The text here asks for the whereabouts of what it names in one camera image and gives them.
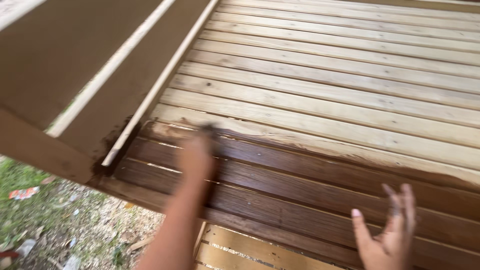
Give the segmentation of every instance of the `wooden slat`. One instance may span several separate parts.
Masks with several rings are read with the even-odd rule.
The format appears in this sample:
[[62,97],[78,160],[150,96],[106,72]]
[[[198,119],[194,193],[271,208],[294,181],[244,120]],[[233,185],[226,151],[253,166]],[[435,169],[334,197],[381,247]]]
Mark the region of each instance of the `wooden slat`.
[[[280,229],[355,247],[350,218],[222,184],[215,185],[215,190],[207,205],[209,208],[228,211],[240,217],[248,217],[270,226],[277,226]],[[369,227],[373,233],[380,231],[378,226],[369,225]],[[415,239],[414,249],[415,265],[432,270],[452,267],[470,269],[480,259],[476,253],[423,239]]]
[[[161,186],[157,183],[157,179],[164,178],[162,172],[164,170],[132,160],[124,160],[121,165],[124,169],[119,169],[115,173],[115,177],[118,179],[153,190],[161,190],[167,193],[173,192],[168,183]],[[179,175],[176,174],[169,179],[177,183],[179,181],[178,178]],[[310,207],[328,209],[341,215],[348,215],[352,208],[358,208],[363,212],[366,219],[374,224],[383,225],[388,212],[388,202],[384,198],[276,173],[234,161],[224,162],[219,181],[263,194],[273,194],[284,200]],[[479,236],[474,232],[479,230],[480,223],[459,219],[425,208],[418,208],[418,215],[422,220],[417,228],[418,236],[467,249],[479,250]]]
[[208,3],[176,0],[58,138],[105,157]]
[[211,40],[198,40],[194,49],[480,94],[479,79]]
[[446,49],[424,48],[405,44],[396,44],[360,38],[340,37],[335,35],[304,32],[298,30],[283,29],[282,25],[261,23],[264,20],[270,20],[268,18],[263,18],[264,20],[259,21],[256,19],[256,17],[253,16],[235,15],[228,13],[216,13],[214,14],[214,16],[215,17],[213,18],[215,20],[219,20],[221,22],[209,22],[206,25],[207,29],[326,44],[352,49],[364,49],[375,52],[448,61],[460,64],[476,66],[480,65],[480,59],[478,57],[478,54],[475,53],[451,51]]
[[162,102],[461,167],[480,169],[478,162],[480,149],[476,148],[171,88],[164,92]]
[[0,32],[0,103],[43,130],[161,0],[47,0]]
[[291,20],[292,22],[290,22],[290,24],[291,26],[296,26],[295,30],[305,29],[310,32],[324,34],[328,34],[328,31],[332,31],[332,33],[335,33],[337,36],[411,44],[431,48],[447,48],[471,52],[478,52],[480,50],[480,44],[478,44],[478,42],[480,42],[480,35],[476,32],[415,25],[399,25],[226,4],[221,5],[217,9],[217,12]]
[[433,17],[433,18],[445,18],[461,21],[474,21],[480,22],[480,15],[467,12],[454,12],[454,11],[440,11],[429,10],[420,8],[409,8],[399,6],[389,6],[381,4],[369,4],[369,3],[356,3],[351,1],[338,1],[338,0],[275,0],[275,2],[291,2],[291,3],[303,3],[303,4],[327,4],[337,6],[341,8],[369,11],[369,12],[382,12],[403,14],[409,16],[421,16],[421,17]]
[[480,148],[478,128],[185,75],[170,87]]
[[196,260],[222,270],[272,269],[265,264],[235,255],[205,243],[200,245]]
[[303,52],[347,60],[375,63],[387,66],[429,71],[434,73],[450,74],[462,77],[480,78],[480,67],[456,63],[441,62],[428,59],[392,55],[386,53],[347,49],[335,46],[326,46],[307,42],[280,40],[268,37],[239,35],[227,32],[204,30],[200,35],[202,39],[253,45],[270,49]]
[[398,23],[405,25],[421,25],[445,29],[480,31],[480,25],[475,22],[461,20],[436,19],[428,17],[417,17],[400,14],[381,14],[377,12],[354,11],[342,8],[329,7],[328,5],[305,5],[302,3],[278,3],[260,0],[224,0],[225,4],[252,6],[285,11],[300,11],[312,14],[322,14],[337,17],[355,18],[371,21]]
[[194,62],[183,63],[178,72],[449,123],[468,123],[470,120],[465,116],[473,113],[471,117],[474,119],[475,114],[477,114],[475,111],[463,108]]
[[94,177],[94,160],[0,108],[0,154],[78,183]]
[[[327,70],[265,61],[260,59],[225,55],[207,51],[191,50],[187,59],[211,65],[277,75],[321,84],[359,89],[367,92],[386,94],[402,98],[411,98],[416,100],[429,101],[433,103],[441,103],[453,106],[457,106],[457,104],[460,105],[470,103],[469,108],[480,109],[480,96],[477,94],[463,93],[428,86],[419,86],[354,74],[332,72]],[[468,122],[470,123],[468,125],[478,126],[478,123],[480,123],[480,118],[474,115],[477,115],[479,112],[474,110],[464,110],[464,112],[465,113],[462,113],[460,117],[468,117]]]
[[340,268],[307,256],[288,251],[251,237],[235,233],[218,226],[208,225],[204,240],[259,259],[277,269],[289,270],[340,270]]
[[[159,104],[156,107],[152,117],[157,117],[157,119],[163,122],[180,126],[194,125],[193,127],[195,127],[205,123],[215,123],[216,127],[234,138],[248,139],[261,144],[283,147],[309,154],[324,155],[370,168],[408,175],[415,179],[422,179],[423,181],[445,187],[480,191],[480,172],[462,167],[382,150],[373,150],[372,148],[359,145],[342,143],[327,138],[198,111],[184,110],[163,104]],[[156,130],[157,127],[161,128],[162,126],[150,126],[153,131],[161,133],[162,130]]]

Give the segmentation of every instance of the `leaf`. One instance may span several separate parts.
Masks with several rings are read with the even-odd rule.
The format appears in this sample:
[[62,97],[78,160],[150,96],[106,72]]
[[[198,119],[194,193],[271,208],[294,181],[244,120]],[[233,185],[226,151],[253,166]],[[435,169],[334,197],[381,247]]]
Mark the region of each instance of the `leaf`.
[[45,179],[43,179],[40,184],[49,184],[51,182],[53,182],[55,180],[55,178],[57,178],[55,175],[51,175]]

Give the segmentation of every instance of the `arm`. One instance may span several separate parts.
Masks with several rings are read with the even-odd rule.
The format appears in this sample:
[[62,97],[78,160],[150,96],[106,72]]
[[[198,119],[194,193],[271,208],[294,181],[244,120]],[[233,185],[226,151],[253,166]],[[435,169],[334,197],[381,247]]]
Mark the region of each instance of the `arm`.
[[210,185],[214,158],[209,131],[199,131],[178,153],[182,183],[170,199],[166,218],[138,265],[138,270],[190,270],[197,218]]

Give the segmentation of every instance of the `wooden deck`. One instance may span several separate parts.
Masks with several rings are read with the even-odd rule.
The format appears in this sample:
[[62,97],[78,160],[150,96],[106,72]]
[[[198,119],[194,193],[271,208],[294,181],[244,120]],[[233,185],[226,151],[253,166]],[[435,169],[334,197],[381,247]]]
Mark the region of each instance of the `wooden deck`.
[[409,183],[415,266],[477,269],[479,94],[480,14],[223,0],[98,188],[161,211],[174,146],[211,122],[223,149],[210,222],[361,269],[350,210],[378,233],[380,184]]

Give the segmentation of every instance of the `nail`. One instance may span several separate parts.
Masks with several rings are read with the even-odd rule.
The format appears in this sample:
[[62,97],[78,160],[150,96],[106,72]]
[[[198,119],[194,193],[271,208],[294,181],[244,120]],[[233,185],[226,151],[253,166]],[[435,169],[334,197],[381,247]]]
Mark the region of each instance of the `nail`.
[[361,212],[358,209],[352,209],[352,217],[361,217]]

